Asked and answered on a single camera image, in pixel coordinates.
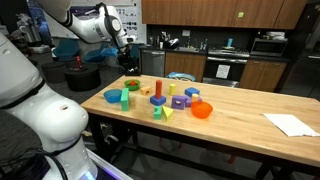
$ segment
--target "floor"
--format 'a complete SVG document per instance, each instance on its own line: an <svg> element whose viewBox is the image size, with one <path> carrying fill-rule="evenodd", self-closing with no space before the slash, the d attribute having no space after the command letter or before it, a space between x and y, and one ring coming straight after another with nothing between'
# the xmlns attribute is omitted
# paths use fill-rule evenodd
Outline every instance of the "floor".
<svg viewBox="0 0 320 180"><path fill-rule="evenodd" d="M31 59L38 62L38 69L41 72L41 64L51 62L51 54L41 54L31 57ZM103 89L105 86L122 76L118 68L107 67L100 71L102 84L91 91L73 92L68 89L66 82L58 84L48 84L53 90L58 93L73 99L78 103L84 102L86 99ZM10 116L7 113L0 111L0 161L17 155L27 147L39 147L40 142L37 135L22 122ZM183 144L182 148L178 148L178 142L164 139L162 146L159 146L159 137L139 133L139 144L143 147L148 147L157 151L166 152L171 155L183 157L195 162L201 162L213 167L222 168L231 172L245 175L251 178L255 177L256 170L260 167L260 163L251 160L236 158L234 164L228 164L227 160L230 155L209 151L203 148L198 148L188 144ZM201 172L195 169L170 163L160 160L148 155L133 152L131 150L124 150L114 165L123 172L127 173L133 179L184 179L184 180L212 180L224 179L216 177L212 174ZM297 180L309 180L312 176L294 173L293 176ZM269 173L265 179L272 179Z"/></svg>

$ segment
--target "blue block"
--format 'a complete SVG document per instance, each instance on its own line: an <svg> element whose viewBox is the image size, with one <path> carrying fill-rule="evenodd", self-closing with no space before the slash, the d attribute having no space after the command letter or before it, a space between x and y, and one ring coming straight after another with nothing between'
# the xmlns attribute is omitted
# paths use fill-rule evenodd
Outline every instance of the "blue block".
<svg viewBox="0 0 320 180"><path fill-rule="evenodd" d="M192 97L192 94L199 94L200 95L200 91L196 88L188 88L184 91L184 94L186 94L189 97Z"/></svg>
<svg viewBox="0 0 320 180"><path fill-rule="evenodd" d="M162 104L166 103L166 97L161 96L160 99L157 99L156 96L151 96L150 97L150 103L155 105L155 106L161 106Z"/></svg>

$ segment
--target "toy block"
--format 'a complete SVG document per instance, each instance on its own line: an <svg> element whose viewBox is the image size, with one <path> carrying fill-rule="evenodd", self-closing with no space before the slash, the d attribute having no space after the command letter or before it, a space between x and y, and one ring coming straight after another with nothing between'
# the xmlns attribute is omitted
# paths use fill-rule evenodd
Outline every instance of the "toy block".
<svg viewBox="0 0 320 180"><path fill-rule="evenodd" d="M173 114L173 109L162 106L162 110L166 121L170 120Z"/></svg>
<svg viewBox="0 0 320 180"><path fill-rule="evenodd" d="M162 81L157 80L156 81L156 95L155 95L155 97L157 99L160 99L162 97L161 93L162 93Z"/></svg>
<svg viewBox="0 0 320 180"><path fill-rule="evenodd" d="M176 93L176 85L170 84L170 95L173 96Z"/></svg>
<svg viewBox="0 0 320 180"><path fill-rule="evenodd" d="M187 98L186 103L185 103L185 107L191 107L191 103L192 100L189 96L185 96ZM200 96L198 96L198 101L202 101L202 98Z"/></svg>
<svg viewBox="0 0 320 180"><path fill-rule="evenodd" d="M186 100L187 100L186 96L173 96L172 102L171 102L171 108L184 110Z"/></svg>
<svg viewBox="0 0 320 180"><path fill-rule="evenodd" d="M162 107L161 106L155 106L154 112L153 112L153 119L154 120L161 120L162 115Z"/></svg>
<svg viewBox="0 0 320 180"><path fill-rule="evenodd" d="M156 96L151 96L150 97L150 103L155 105L155 106L161 106L167 101L167 98L164 96L161 96L160 99L157 99Z"/></svg>
<svg viewBox="0 0 320 180"><path fill-rule="evenodd" d="M187 96L191 97L192 94L199 94L200 95L200 91L196 88L188 88L184 91L184 94L186 94Z"/></svg>
<svg viewBox="0 0 320 180"><path fill-rule="evenodd" d="M120 102L122 111L129 111L129 88L122 89Z"/></svg>
<svg viewBox="0 0 320 180"><path fill-rule="evenodd" d="M142 95L150 94L151 93L151 87L150 86L145 86L145 87L140 88L140 93Z"/></svg>
<svg viewBox="0 0 320 180"><path fill-rule="evenodd" d="M191 97L192 102L198 101L198 99L199 99L199 94L192 94L192 97Z"/></svg>

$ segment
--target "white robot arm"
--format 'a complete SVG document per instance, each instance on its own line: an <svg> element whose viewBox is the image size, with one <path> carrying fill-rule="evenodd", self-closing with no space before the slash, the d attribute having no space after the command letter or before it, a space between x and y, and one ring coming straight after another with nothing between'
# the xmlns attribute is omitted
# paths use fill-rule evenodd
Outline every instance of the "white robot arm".
<svg viewBox="0 0 320 180"><path fill-rule="evenodd" d="M94 43L112 38L122 55L128 52L128 36L112 6L99 5L100 16L81 21L70 11L70 0L38 0L58 22L86 42ZM88 157L80 133L88 123L87 112L76 102L50 89L37 68L0 33L0 109L30 126L40 137L43 150L54 153L68 179L93 179L97 167ZM66 179L57 163L47 157L50 170L45 180Z"/></svg>

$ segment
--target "appliance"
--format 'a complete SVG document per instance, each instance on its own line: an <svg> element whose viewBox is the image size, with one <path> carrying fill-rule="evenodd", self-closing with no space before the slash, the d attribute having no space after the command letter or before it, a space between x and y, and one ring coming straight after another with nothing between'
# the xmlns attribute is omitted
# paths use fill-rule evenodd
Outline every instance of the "appliance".
<svg viewBox="0 0 320 180"><path fill-rule="evenodd" d="M164 77L165 51L141 50L141 74Z"/></svg>
<svg viewBox="0 0 320 180"><path fill-rule="evenodd" d="M287 46L287 40L266 40L255 38L250 51L251 55L259 56L282 56Z"/></svg>
<svg viewBox="0 0 320 180"><path fill-rule="evenodd" d="M202 82L239 87L248 58L249 52L246 49L210 45Z"/></svg>
<svg viewBox="0 0 320 180"><path fill-rule="evenodd" d="M296 28L287 36L285 54L292 63L278 84L278 92L320 100L319 0L305 6Z"/></svg>

